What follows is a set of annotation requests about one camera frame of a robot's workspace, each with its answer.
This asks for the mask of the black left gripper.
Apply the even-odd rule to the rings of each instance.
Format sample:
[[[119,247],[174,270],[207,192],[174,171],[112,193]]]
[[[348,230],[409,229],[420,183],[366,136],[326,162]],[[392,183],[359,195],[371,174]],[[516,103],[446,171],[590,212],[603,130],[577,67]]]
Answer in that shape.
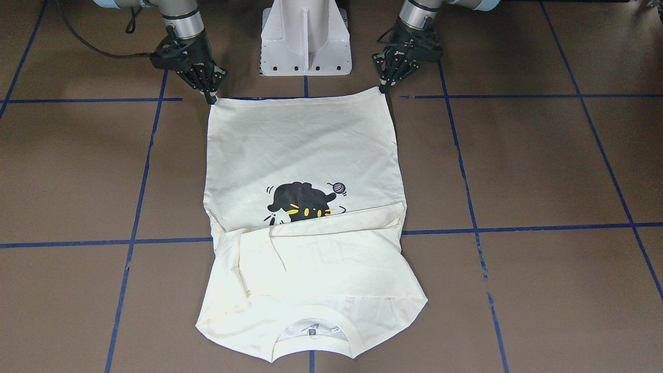
[[[437,62],[443,55],[432,18],[425,19],[423,29],[398,19],[376,42],[384,46],[382,52],[372,55],[382,94],[417,71],[421,62]]]

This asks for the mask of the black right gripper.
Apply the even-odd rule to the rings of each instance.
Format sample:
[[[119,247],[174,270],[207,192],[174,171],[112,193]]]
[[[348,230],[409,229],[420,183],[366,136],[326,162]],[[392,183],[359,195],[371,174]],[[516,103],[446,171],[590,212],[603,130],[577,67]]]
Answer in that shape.
[[[174,28],[168,28],[166,31],[167,36],[151,53],[152,66],[177,71],[189,87],[204,95],[208,105],[215,104],[216,92],[227,71],[213,61],[206,30],[191,38],[176,36]]]

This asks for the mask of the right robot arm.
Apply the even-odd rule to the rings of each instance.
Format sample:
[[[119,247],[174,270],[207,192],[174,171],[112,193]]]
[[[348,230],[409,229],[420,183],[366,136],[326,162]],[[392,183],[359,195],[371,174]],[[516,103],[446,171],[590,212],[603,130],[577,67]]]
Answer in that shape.
[[[97,1],[104,8],[157,8],[167,36],[150,55],[152,66],[171,70],[213,105],[226,76],[217,66],[196,1]]]

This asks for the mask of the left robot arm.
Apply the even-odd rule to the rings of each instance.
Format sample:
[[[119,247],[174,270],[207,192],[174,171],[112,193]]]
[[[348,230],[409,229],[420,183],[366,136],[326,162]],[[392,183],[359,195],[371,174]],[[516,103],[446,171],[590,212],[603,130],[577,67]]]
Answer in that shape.
[[[440,64],[443,49],[434,21],[443,3],[405,1],[393,26],[377,38],[383,50],[371,59],[381,94],[388,95],[391,87],[417,73],[422,62]]]

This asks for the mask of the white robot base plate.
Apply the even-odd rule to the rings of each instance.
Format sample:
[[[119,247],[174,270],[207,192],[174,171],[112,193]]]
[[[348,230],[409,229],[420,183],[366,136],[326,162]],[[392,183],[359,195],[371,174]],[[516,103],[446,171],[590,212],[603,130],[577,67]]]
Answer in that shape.
[[[262,14],[261,74],[350,74],[350,31],[346,19],[346,11],[335,1],[274,1]]]

